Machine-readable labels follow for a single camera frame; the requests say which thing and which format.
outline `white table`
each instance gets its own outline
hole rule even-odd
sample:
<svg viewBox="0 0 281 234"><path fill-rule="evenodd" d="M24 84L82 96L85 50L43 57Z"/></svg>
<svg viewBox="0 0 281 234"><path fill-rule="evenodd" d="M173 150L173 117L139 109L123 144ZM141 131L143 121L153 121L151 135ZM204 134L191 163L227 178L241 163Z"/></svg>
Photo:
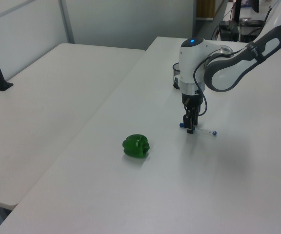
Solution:
<svg viewBox="0 0 281 234"><path fill-rule="evenodd" d="M0 206L13 209L143 55L61 44L0 92Z"/></svg>
<svg viewBox="0 0 281 234"><path fill-rule="evenodd" d="M188 135L172 83L183 40L153 42L0 234L281 233L281 52L229 92L206 89L199 125L218 136ZM123 153L131 134L147 159Z"/></svg>

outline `cable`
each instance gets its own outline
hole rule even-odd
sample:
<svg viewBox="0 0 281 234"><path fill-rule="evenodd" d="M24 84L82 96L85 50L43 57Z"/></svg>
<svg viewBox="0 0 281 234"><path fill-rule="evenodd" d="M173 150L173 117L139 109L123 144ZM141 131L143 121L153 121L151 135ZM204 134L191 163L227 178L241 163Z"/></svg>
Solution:
<svg viewBox="0 0 281 234"><path fill-rule="evenodd" d="M231 53L231 54L219 54L219 55L216 56L216 58L219 58L219 57L228 58L228 57L230 57L230 56L232 56L232 55L234 55L234 54L237 54L239 51L233 52L233 53ZM202 95L202 98L203 98L204 104L205 104L204 112L203 112L202 114L199 114L198 116L203 116L203 115L207 112L207 110L208 110L208 102L207 102L207 99L205 98L205 95L204 95L202 89L200 88L200 86L199 86L198 83L197 83L197 80L196 80L196 72L197 72L197 70L201 67L201 65L202 65L204 62L206 62L209 58L210 58L210 55L209 55L206 59L204 59L201 63L199 63L198 66L197 66L197 68L194 70L194 74L193 74L194 82L195 82L195 84L196 84L196 86L197 86L197 88L198 88L200 94Z"/></svg>
<svg viewBox="0 0 281 234"><path fill-rule="evenodd" d="M229 12L227 12L227 14L225 15L225 16L227 16L232 10L233 10L233 8L234 8L234 6L235 6L235 2L234 2L234 4L233 4L233 6L232 6L232 8L229 10Z"/></svg>
<svg viewBox="0 0 281 234"><path fill-rule="evenodd" d="M202 95L203 100L204 100L204 104L205 104L204 112L203 112L202 114L199 114L198 116L203 116L203 115L207 112L207 109L208 109L208 102L207 102L207 99L205 98L205 95L204 95L202 89L201 89L200 86L198 85L198 82L197 82L197 80L196 80L196 76L195 76L195 75L196 75L196 72L197 72L198 68L200 68L200 66L201 66L204 62L206 62L209 58L210 58L210 57L208 56L208 57L207 57L206 59L204 59L201 63L199 63L199 65L197 66L197 68L195 69L194 74L193 74L194 82L195 82L195 84L196 84L196 86L197 86L197 88L198 88L200 94Z"/></svg>
<svg viewBox="0 0 281 234"><path fill-rule="evenodd" d="M212 38L213 38L213 35L214 35L214 33L215 33L215 31L217 30L217 28L218 28L219 26L216 26L216 28L214 29L214 31L213 31L213 33L212 33L212 37L211 37L211 40L212 40Z"/></svg>
<svg viewBox="0 0 281 234"><path fill-rule="evenodd" d="M272 7L269 8L269 10L268 10L268 12L267 12L267 14L266 14L265 20L264 20L263 25L262 25L262 29L264 28L264 26L265 26L265 24L266 24L267 18L268 18L268 16L269 16L269 13L271 12L271 10L272 10Z"/></svg>

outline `marker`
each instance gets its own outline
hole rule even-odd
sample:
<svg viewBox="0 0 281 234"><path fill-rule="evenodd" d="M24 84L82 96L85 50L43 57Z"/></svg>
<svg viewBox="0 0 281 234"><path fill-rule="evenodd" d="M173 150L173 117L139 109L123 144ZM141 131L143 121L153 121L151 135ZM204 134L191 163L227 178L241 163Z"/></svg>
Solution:
<svg viewBox="0 0 281 234"><path fill-rule="evenodd" d="M180 123L180 127L181 128L185 128L184 127L184 123ZM207 129L201 129L201 128L196 128L195 126L193 127L193 130L195 131L199 131L199 132L202 132L202 133L206 133L206 134L210 134L214 137L217 136L217 131L212 131L212 130L207 130Z"/></svg>

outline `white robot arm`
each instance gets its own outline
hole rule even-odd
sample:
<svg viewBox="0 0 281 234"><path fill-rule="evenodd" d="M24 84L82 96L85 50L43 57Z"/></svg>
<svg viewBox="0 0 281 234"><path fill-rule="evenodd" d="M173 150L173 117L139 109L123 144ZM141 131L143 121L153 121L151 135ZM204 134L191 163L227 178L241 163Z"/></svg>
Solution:
<svg viewBox="0 0 281 234"><path fill-rule="evenodd" d="M281 0L277 1L260 35L235 55L226 46L193 38L186 40L180 49L178 77L182 102L186 114L183 117L188 133L197 125L203 102L205 84L217 92L234 88L241 78L281 49Z"/></svg>

